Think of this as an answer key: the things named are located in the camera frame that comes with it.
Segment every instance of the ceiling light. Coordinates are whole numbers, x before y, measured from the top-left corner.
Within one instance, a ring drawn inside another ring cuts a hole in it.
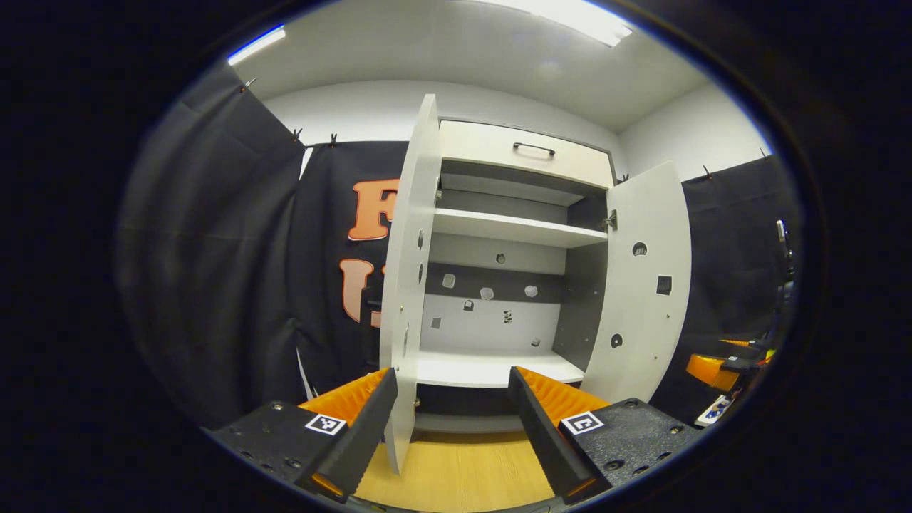
[[[626,21],[585,0],[473,0],[503,5],[569,26],[613,47],[631,34]]]
[[[252,43],[250,43],[246,47],[243,47],[240,50],[232,53],[231,56],[228,57],[228,64],[230,64],[231,66],[234,66],[235,64],[250,57],[251,55],[255,54],[256,52],[262,50],[263,48],[268,47],[269,45],[272,45],[275,41],[278,41],[279,39],[281,39],[283,37],[285,37],[285,26],[284,25],[277,26],[276,28],[270,30],[269,32],[266,32],[262,36],[259,36],[257,39],[255,39]]]

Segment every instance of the cabinet bottom shelf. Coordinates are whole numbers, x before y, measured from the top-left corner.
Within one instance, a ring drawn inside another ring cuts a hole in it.
[[[583,371],[553,351],[529,354],[419,351],[418,383],[469,388],[506,388],[510,380],[510,368],[514,365],[559,382],[583,380]]]

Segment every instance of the white cabinet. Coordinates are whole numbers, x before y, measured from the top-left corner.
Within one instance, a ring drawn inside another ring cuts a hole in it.
[[[687,208],[670,162],[617,186],[613,175],[604,152],[438,122],[425,98],[383,288],[381,365],[398,367],[386,432],[394,470],[416,425],[416,388],[431,408],[419,426],[469,432],[519,425],[509,412],[473,423],[465,411],[491,398],[503,406],[514,365],[610,402],[651,397],[687,308]],[[437,392],[460,391],[473,399],[452,415],[434,404]]]

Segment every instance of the cabinet door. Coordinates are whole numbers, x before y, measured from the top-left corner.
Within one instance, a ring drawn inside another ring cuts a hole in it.
[[[389,462],[397,474],[405,462],[415,425],[421,311],[440,177],[438,125],[436,98],[432,94],[426,95],[402,165],[383,278],[380,366],[396,369],[399,387],[385,438]]]
[[[678,345],[690,293],[690,222],[671,162],[607,191],[605,301],[580,388],[610,403],[648,401]]]

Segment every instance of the cabinet shelf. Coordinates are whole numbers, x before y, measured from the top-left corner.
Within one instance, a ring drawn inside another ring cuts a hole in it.
[[[583,372],[552,351],[540,354],[419,351],[418,383],[472,388],[506,388],[514,365],[559,382],[583,380]]]
[[[449,208],[434,210],[434,232],[563,248],[588,246],[608,239],[607,234],[596,230]]]

